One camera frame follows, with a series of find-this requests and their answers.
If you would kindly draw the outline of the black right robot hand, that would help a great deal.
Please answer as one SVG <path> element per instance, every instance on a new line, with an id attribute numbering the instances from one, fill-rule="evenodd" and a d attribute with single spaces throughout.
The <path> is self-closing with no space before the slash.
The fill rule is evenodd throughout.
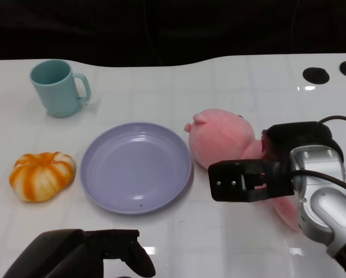
<path id="1" fill-rule="evenodd" d="M 272 159 L 282 159 L 291 150 L 308 145 L 323 145 L 335 150 L 344 159 L 340 146 L 330 129 L 318 122 L 294 122 L 273 125 L 262 131 L 262 152 Z"/>

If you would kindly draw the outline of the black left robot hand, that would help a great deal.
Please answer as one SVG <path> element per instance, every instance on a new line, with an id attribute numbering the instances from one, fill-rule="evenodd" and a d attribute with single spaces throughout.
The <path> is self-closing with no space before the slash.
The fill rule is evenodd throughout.
<path id="1" fill-rule="evenodd" d="M 104 260 L 119 259 L 141 277 L 156 270 L 138 242 L 139 231 L 60 229 L 43 232 L 19 255 L 5 277 L 103 277 Z"/>

